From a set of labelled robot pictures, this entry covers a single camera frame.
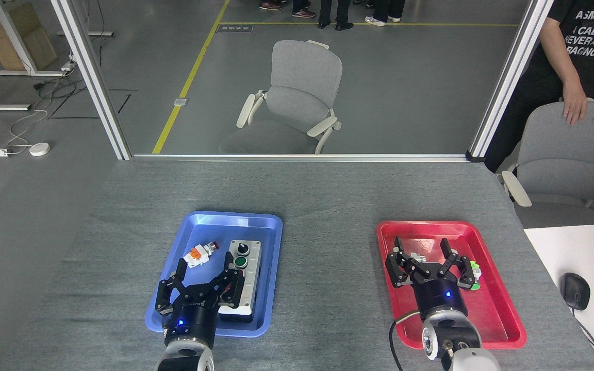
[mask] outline shoe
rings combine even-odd
[[[280,9],[283,9],[282,6],[276,5],[273,2],[260,3],[260,5],[258,7],[260,9],[264,9],[264,10],[280,10]]]
[[[378,21],[377,19],[371,16],[366,17],[366,23],[374,24],[375,26],[380,27],[384,27],[386,25],[386,22]]]
[[[302,9],[299,12],[294,12],[292,16],[296,18],[313,18],[316,14],[308,9]]]
[[[345,31],[345,30],[349,30],[350,28],[353,28],[353,27],[354,27],[354,23],[351,23],[351,22],[336,24],[337,31]]]

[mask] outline white sneaker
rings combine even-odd
[[[386,25],[386,22],[378,21],[377,19],[375,19],[371,16],[366,17],[366,23],[374,24],[375,26],[380,26],[380,27],[383,27],[384,25]]]

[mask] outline white chair armrest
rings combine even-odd
[[[242,110],[240,111],[240,115],[238,116],[238,123],[236,124],[237,127],[240,129],[247,124],[247,120],[249,119],[249,115],[252,112],[252,107],[254,107],[255,103],[255,94],[249,94],[247,100],[242,106]]]
[[[319,136],[320,134],[324,133],[325,130],[329,129],[334,124],[336,124],[337,120],[338,118],[336,116],[329,116],[326,119],[322,120],[318,125],[312,127],[311,130],[306,132],[306,134],[309,137]]]
[[[529,195],[526,194],[524,187],[521,186],[521,183],[519,183],[519,180],[514,174],[512,174],[511,172],[503,171],[501,172],[501,176],[504,179],[505,188],[512,195],[512,198],[515,199],[515,202],[519,206],[533,206],[533,203],[531,202]]]
[[[315,45],[320,45],[324,49],[329,50],[329,45],[327,45],[327,44],[322,44],[321,42],[317,42],[317,41],[313,41],[313,40],[308,40],[307,42],[309,42],[311,44],[315,44]]]

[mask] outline green object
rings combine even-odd
[[[245,258],[244,256],[238,256],[237,258],[235,258],[235,265],[237,265],[238,267],[243,267],[247,265],[247,258]]]
[[[474,277],[475,277],[476,276],[475,271],[478,270],[478,272],[480,272],[481,271],[481,266],[478,265],[478,263],[476,263],[473,260],[470,261],[470,263],[471,263],[471,269],[474,270]],[[478,280],[479,279],[480,279],[479,277],[476,277],[476,283],[474,283],[473,286],[471,287],[471,291],[476,291],[476,290],[478,290],[478,289],[481,288],[481,284],[478,283]]]

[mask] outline black t-shirt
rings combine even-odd
[[[570,59],[579,73],[586,96],[594,99],[594,0],[555,0],[549,18],[560,22]],[[537,80],[555,74],[541,45],[533,53],[524,74]]]

